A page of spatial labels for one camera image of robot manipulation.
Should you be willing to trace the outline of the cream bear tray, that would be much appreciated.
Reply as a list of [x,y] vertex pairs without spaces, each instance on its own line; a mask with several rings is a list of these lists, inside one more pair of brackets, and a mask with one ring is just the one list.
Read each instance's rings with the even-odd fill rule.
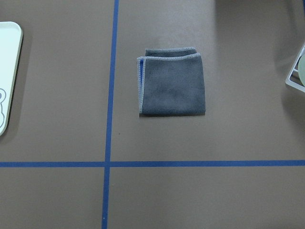
[[0,23],[0,133],[8,126],[23,31],[12,21]]

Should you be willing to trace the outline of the grey folded cloth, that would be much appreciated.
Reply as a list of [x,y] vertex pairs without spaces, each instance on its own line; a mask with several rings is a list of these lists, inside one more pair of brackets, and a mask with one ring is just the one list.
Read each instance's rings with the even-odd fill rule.
[[203,62],[194,47],[147,49],[137,58],[139,114],[205,114]]

